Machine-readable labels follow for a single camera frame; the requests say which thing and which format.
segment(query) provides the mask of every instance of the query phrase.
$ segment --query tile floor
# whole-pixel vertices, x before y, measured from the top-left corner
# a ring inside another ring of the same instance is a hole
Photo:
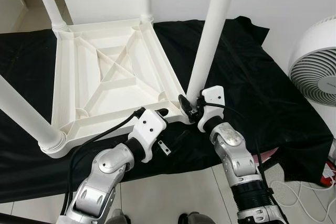
[[[51,22],[41,0],[25,0],[28,13],[19,31],[51,28]],[[56,0],[63,19],[72,24],[64,0]],[[279,165],[266,172],[269,183],[283,180]],[[299,184],[289,183],[296,192]],[[295,197],[284,186],[274,184],[275,197],[283,204],[292,204]],[[336,187],[314,192],[304,188],[301,198],[307,210],[317,219],[326,214],[328,202],[336,196]],[[63,195],[0,204],[0,212],[50,223],[55,223],[63,202]],[[122,208],[133,224],[175,224],[179,214],[199,211],[211,216],[217,224],[236,224],[237,207],[233,200],[221,165],[197,172],[159,175],[121,183],[112,209]],[[299,204],[283,208],[290,223],[313,224]],[[336,204],[332,205],[324,224],[336,224]]]

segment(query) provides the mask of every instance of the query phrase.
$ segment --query black wire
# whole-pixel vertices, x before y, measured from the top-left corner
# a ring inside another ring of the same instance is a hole
[[[66,188],[66,192],[64,195],[64,201],[63,201],[63,206],[62,206],[62,210],[60,215],[64,215],[65,211],[67,209],[67,207],[70,205],[71,201],[72,201],[72,170],[73,170],[73,164],[74,164],[74,160],[76,155],[79,153],[79,151],[87,146],[88,144],[102,138],[103,136],[117,130],[118,128],[124,126],[125,124],[127,124],[129,121],[132,120],[132,118],[135,116],[135,113],[133,112],[128,118],[126,118],[123,122],[119,123],[118,125],[114,126],[113,128],[108,129],[107,131],[87,140],[85,143],[83,143],[82,145],[80,145],[72,154],[70,162],[69,162],[69,169],[68,169],[68,183],[67,183],[67,188]]]
[[[235,109],[232,109],[228,106],[225,106],[225,105],[221,105],[221,104],[216,104],[216,103],[203,103],[203,105],[207,105],[207,106],[213,106],[213,107],[219,107],[219,108],[223,108],[223,109],[227,109],[227,110],[230,110],[234,113],[236,113],[237,115],[239,115],[242,119],[244,119],[246,122],[246,118],[244,117],[243,114],[241,114],[240,112],[236,111]],[[258,144],[258,141],[259,141],[259,138],[256,136],[256,134],[253,134],[254,136],[254,139],[255,139],[255,145],[256,145],[256,151],[257,151],[257,157],[258,157],[258,163],[259,163],[259,171],[260,171],[260,174],[261,174],[261,177],[263,179],[263,182],[267,188],[267,191],[268,191],[268,195],[269,197],[271,198],[271,200],[273,201],[273,203],[279,208],[279,211],[281,213],[281,216],[283,217],[283,219],[285,220],[285,222],[287,224],[289,224],[288,222],[288,219],[285,215],[285,213],[282,211],[281,207],[279,206],[278,202],[275,200],[273,194],[270,192],[269,190],[269,187],[268,187],[268,184],[267,184],[267,180],[266,180],[266,176],[265,176],[265,171],[264,171],[264,168],[263,168],[263,161],[261,159],[261,154],[260,154],[260,149],[259,149],[259,144]]]

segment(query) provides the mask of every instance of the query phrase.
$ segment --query black cloth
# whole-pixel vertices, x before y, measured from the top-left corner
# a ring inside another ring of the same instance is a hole
[[[204,22],[163,22],[154,30],[186,91]],[[240,131],[256,153],[279,147],[277,156],[287,180],[318,183],[333,136],[328,127],[277,64],[262,49],[268,29],[249,19],[227,20],[206,87],[221,85],[225,102],[246,121],[225,111],[225,119]],[[56,38],[51,30],[0,35],[0,74],[46,119],[51,120]],[[88,176],[93,157],[115,146],[126,135],[98,141],[79,155],[74,188]],[[139,163],[123,181],[157,174],[205,169],[220,163],[208,136],[196,125],[170,124],[153,159]],[[63,193],[72,151],[60,159],[41,152],[36,141],[0,111],[0,203]]]

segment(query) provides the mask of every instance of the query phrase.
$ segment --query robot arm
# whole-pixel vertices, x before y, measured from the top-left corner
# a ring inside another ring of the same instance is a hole
[[[65,216],[57,224],[103,224],[116,194],[116,185],[135,162],[152,159],[152,145],[166,128],[166,122],[153,110],[145,110],[124,144],[100,152],[92,162],[91,173],[79,186]]]
[[[210,134],[210,141],[223,163],[223,168],[238,207],[238,223],[285,224],[278,206],[273,205],[268,188],[262,180],[244,137],[223,120],[225,105],[223,87],[214,86],[200,92],[197,107],[192,108],[186,98],[179,97],[185,114],[198,121],[198,129]]]

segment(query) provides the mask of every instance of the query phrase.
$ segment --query fan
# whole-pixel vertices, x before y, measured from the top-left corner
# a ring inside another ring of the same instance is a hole
[[[336,106],[336,15],[305,32],[289,66],[289,78],[306,98]]]

